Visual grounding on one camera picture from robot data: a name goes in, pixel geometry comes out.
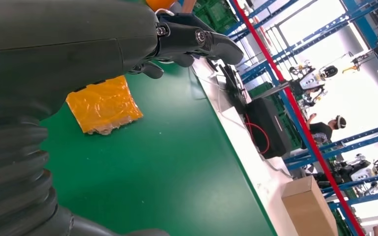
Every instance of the person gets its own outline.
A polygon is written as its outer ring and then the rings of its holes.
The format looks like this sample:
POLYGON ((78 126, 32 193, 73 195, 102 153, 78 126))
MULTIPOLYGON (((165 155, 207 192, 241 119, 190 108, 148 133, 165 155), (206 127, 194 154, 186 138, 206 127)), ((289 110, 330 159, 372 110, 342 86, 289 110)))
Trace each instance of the person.
POLYGON ((373 236, 378 236, 378 225, 373 227, 373 236))
MULTIPOLYGON (((312 114, 306 122, 306 125, 317 145, 330 141, 333 130, 344 129, 347 125, 346 119, 342 116, 335 117, 335 119, 330 120, 328 124, 322 122, 311 124, 315 117, 316 114, 312 114)), ((304 142, 302 142, 302 149, 306 149, 304 142)))

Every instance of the black case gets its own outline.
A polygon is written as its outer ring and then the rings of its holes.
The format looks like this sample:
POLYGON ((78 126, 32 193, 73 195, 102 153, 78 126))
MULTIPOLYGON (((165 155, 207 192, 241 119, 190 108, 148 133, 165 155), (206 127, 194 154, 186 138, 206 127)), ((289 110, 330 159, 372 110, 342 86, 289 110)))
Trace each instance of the black case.
MULTIPOLYGON (((283 156, 292 150, 289 136, 279 120, 279 114, 272 101, 266 98, 252 101, 247 105, 247 115, 250 122, 260 126, 269 137, 270 147, 263 154, 264 158, 283 156)), ((252 127, 252 134, 260 151, 265 151, 267 142, 263 132, 252 127)))

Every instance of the green conveyor belt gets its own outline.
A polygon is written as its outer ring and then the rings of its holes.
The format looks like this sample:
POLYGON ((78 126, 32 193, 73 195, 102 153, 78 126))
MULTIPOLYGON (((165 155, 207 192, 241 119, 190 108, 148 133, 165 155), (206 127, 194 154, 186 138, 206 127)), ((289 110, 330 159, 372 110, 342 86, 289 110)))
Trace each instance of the green conveyor belt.
POLYGON ((127 76, 144 117, 82 134, 67 105, 42 124, 61 205, 116 232, 276 235, 209 100, 187 68, 127 76))

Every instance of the green crate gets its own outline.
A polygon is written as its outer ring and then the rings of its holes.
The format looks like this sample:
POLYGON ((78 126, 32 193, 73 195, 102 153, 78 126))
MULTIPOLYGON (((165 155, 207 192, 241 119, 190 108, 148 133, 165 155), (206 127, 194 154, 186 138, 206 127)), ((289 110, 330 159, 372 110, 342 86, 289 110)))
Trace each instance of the green crate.
POLYGON ((279 121, 289 136, 290 143, 292 144, 292 150, 300 148, 302 146, 302 139, 290 117, 286 113, 280 114, 279 121))
MULTIPOLYGON (((250 94, 250 97, 253 98, 255 96, 258 96, 262 93, 264 93, 265 91, 269 90, 273 88, 273 85, 269 82, 265 82, 265 83, 262 83, 260 84, 259 86, 253 88, 252 90, 249 91, 249 94, 250 94)), ((268 96, 267 99, 270 99, 272 100, 273 104, 275 105, 276 107, 276 110, 278 112, 278 114, 284 114, 284 104, 281 100, 281 98, 279 97, 278 94, 273 94, 271 96, 268 96)))
POLYGON ((193 12, 218 33, 224 33, 237 22, 225 0, 197 1, 193 12))
POLYGON ((345 221, 341 217, 338 210, 337 209, 332 210, 332 213, 333 213, 334 219, 337 223, 338 235, 339 236, 350 236, 350 235, 352 235, 350 229, 347 226, 347 223, 345 223, 345 221))
POLYGON ((271 88, 273 88, 273 85, 271 83, 269 82, 262 83, 259 86, 249 91, 250 97, 253 98, 257 95, 260 95, 271 88))

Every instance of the orange package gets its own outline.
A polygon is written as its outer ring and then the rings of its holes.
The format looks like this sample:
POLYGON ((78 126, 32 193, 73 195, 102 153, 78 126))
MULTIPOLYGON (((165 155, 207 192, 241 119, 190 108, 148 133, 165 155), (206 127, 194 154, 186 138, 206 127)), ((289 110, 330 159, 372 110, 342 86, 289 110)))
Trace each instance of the orange package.
POLYGON ((66 102, 83 133, 108 135, 113 129, 143 117, 131 96, 125 76, 72 92, 66 102))

